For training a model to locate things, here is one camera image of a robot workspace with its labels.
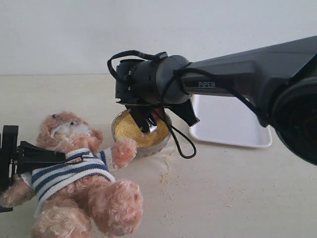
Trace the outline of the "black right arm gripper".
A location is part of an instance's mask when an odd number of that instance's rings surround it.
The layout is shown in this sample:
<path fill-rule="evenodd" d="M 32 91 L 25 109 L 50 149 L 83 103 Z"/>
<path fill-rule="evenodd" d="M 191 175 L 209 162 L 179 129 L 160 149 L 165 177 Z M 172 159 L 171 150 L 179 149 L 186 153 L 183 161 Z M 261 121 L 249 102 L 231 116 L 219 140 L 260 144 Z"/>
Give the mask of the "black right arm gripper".
<path fill-rule="evenodd" d="M 153 116 L 156 111 L 162 117 L 162 107 L 157 105 L 125 105 L 131 117 L 143 134 L 150 134 L 157 130 L 157 121 Z M 190 100 L 181 104 L 164 104 L 165 109 L 169 109 L 189 126 L 194 126 L 200 120 L 196 117 Z"/>

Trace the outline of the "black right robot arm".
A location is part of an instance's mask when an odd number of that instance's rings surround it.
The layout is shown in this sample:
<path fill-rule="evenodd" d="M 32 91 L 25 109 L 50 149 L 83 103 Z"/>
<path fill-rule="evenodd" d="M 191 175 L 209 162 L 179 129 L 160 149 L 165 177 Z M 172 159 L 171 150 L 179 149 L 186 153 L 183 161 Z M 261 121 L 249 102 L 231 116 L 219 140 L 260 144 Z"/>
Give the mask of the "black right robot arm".
<path fill-rule="evenodd" d="M 233 96 L 272 126 L 296 156 L 317 162 L 317 38 L 310 36 L 240 53 L 190 62 L 166 52 L 117 53 L 107 62 L 115 97 L 142 133 L 156 130 L 156 109 L 170 109 L 189 126 L 199 120 L 191 96 Z"/>

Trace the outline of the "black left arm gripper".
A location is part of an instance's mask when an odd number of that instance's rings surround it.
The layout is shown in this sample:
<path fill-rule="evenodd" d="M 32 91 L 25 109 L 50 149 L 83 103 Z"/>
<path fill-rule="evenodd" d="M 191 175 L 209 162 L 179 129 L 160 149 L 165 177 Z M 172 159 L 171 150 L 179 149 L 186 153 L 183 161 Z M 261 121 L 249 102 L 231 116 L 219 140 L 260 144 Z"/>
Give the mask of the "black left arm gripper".
<path fill-rule="evenodd" d="M 15 183 L 17 173 L 49 167 L 66 162 L 64 153 L 46 150 L 21 141 L 17 146 L 19 126 L 4 125 L 0 134 L 0 199 Z"/>

